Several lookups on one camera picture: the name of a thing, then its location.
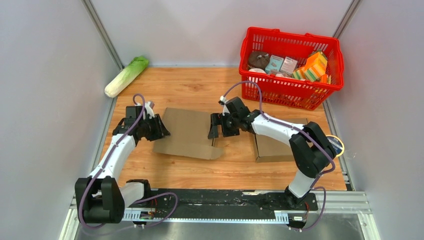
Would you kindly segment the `cardboard sheet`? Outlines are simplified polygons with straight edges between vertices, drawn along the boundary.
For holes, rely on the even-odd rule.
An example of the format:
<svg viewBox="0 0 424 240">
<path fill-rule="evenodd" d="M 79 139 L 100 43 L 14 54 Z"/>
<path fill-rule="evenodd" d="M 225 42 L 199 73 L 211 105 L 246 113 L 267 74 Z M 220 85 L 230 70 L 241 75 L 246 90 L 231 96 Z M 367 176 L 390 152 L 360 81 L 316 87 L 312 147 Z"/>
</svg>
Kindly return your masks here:
<svg viewBox="0 0 424 240">
<path fill-rule="evenodd" d="M 154 141 L 154 153 L 202 160 L 216 160 L 223 155 L 223 148 L 216 147 L 214 140 L 208 138 L 210 113 L 168 107 L 162 122 L 170 135 Z"/>
</svg>

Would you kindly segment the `brown cardboard box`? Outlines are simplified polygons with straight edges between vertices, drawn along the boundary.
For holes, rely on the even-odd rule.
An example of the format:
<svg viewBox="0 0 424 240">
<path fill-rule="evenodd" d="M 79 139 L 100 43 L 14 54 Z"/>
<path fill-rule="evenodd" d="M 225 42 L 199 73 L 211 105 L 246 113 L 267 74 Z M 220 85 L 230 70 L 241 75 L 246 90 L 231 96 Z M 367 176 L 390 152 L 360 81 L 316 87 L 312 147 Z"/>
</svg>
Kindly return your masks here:
<svg viewBox="0 0 424 240">
<path fill-rule="evenodd" d="M 250 136 L 256 163 L 294 162 L 289 143 L 292 135 L 299 133 L 308 123 L 306 118 L 289 121 L 259 115 L 253 121 L 254 134 Z"/>
</svg>

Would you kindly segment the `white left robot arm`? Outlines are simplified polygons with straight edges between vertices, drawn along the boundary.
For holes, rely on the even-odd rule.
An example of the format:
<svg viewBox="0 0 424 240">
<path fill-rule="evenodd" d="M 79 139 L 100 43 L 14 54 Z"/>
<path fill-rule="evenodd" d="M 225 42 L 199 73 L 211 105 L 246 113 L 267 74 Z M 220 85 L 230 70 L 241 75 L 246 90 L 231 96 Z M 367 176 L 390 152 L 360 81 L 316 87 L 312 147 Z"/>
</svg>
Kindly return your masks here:
<svg viewBox="0 0 424 240">
<path fill-rule="evenodd" d="M 113 130 L 111 143 L 100 163 L 88 177 L 77 179 L 74 190 L 81 224 L 117 224 L 123 219 L 125 209 L 134 202 L 142 208 L 152 203 L 148 180 L 129 180 L 119 187 L 118 179 L 142 138 L 152 142 L 170 136 L 153 108 L 152 101 L 127 106 L 125 117 Z"/>
</svg>

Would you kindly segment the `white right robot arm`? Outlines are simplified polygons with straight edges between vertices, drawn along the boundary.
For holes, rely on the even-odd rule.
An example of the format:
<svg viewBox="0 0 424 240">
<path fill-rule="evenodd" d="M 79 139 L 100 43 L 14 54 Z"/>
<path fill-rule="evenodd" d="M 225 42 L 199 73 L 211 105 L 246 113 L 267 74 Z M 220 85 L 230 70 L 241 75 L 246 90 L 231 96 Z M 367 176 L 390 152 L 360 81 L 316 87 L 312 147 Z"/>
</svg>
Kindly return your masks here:
<svg viewBox="0 0 424 240">
<path fill-rule="evenodd" d="M 337 152 L 321 127 L 316 122 L 307 124 L 292 123 L 277 119 L 261 109 L 249 110 L 239 97 L 230 100 L 221 97 L 221 113 L 210 115 L 208 139 L 238 136 L 241 131 L 253 135 L 269 137 L 290 147 L 297 172 L 286 187 L 285 203 L 293 209 L 299 209 L 305 203 L 310 192 L 325 173 L 327 166 L 335 167 Z"/>
</svg>

